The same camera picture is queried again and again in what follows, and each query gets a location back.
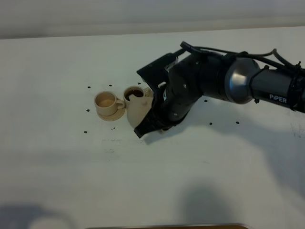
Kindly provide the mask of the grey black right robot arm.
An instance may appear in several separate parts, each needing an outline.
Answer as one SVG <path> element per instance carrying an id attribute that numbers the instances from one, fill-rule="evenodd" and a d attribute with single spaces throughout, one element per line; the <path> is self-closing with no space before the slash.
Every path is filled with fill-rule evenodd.
<path id="1" fill-rule="evenodd" d="M 267 101 L 305 110 L 305 71 L 247 53 L 193 53 L 179 61 L 179 50 L 138 70 L 153 91 L 152 107 L 134 128 L 138 137 L 181 123 L 202 96 L 235 104 Z"/>

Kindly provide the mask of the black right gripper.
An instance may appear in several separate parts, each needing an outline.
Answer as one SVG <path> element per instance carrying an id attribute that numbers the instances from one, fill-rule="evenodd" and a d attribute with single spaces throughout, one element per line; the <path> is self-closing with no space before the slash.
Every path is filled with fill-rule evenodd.
<path id="1" fill-rule="evenodd" d="M 139 138 L 179 124 L 196 101 L 207 96 L 227 101 L 224 77 L 228 63 L 224 56 L 188 56 L 169 71 L 169 82 L 158 109 L 149 110 L 134 128 Z"/>

